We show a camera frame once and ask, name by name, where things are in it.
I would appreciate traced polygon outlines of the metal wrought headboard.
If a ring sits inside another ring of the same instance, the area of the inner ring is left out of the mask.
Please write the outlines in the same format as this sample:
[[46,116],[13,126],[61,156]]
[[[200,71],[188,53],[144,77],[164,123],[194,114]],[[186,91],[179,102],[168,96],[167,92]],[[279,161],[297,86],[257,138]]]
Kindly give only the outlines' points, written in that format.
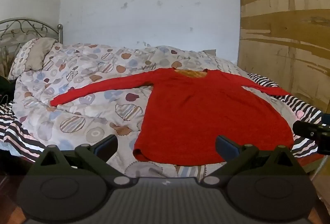
[[63,25],[51,26],[31,18],[1,20],[1,76],[8,77],[20,48],[34,38],[54,38],[63,42]]

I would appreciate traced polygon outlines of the red long-sleeve sweater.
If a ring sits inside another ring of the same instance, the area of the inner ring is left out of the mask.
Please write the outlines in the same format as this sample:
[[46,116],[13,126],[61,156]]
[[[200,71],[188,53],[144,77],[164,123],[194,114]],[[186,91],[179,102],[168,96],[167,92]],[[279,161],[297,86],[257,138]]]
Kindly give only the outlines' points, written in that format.
[[174,68],[159,68],[95,82],[56,96],[51,106],[69,103],[96,92],[152,86],[133,156],[141,162],[181,166],[220,163],[216,138],[252,144],[261,150],[292,147],[291,127],[257,89],[280,96],[279,87],[263,87],[246,77],[208,70],[193,78]]

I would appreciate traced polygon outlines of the beige patterned pillow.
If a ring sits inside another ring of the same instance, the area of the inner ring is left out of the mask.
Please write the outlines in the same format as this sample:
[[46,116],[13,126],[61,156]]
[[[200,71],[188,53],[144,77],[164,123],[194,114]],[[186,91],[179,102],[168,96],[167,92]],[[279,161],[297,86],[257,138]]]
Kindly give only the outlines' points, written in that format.
[[15,80],[23,72],[42,69],[45,56],[57,42],[53,38],[34,38],[25,43],[14,58],[8,79]]

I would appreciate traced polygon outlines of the wooden plywood board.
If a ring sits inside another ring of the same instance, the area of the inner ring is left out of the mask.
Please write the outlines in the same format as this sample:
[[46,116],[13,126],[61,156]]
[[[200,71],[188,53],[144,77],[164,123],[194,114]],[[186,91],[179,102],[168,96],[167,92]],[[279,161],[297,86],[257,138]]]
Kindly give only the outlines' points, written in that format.
[[240,0],[238,65],[329,112],[329,0]]

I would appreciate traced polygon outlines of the patterned heart print quilt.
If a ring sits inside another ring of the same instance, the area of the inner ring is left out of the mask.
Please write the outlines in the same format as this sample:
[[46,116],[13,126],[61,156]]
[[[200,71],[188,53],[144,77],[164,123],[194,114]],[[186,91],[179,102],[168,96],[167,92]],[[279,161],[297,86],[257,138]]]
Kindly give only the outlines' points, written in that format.
[[13,112],[31,138],[72,150],[114,135],[107,163],[129,177],[195,177],[218,169],[217,136],[261,150],[294,144],[295,115],[236,65],[172,47],[26,43],[9,72]]

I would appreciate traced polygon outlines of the black white pink striped sheet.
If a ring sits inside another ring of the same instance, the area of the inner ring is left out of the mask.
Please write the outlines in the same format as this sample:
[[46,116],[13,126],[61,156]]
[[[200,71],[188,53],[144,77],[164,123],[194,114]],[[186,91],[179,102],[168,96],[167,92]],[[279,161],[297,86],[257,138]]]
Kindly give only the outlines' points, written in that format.
[[[44,150],[45,145],[36,140],[22,127],[21,120],[14,115],[12,101],[16,81],[1,77],[1,150],[9,151],[11,155],[25,158],[31,162]],[[276,96],[275,99],[285,103],[296,114],[298,120],[310,123],[321,123],[323,113],[316,107],[292,96]],[[306,166],[323,158],[317,153],[314,141],[298,137],[292,153],[301,166]]]

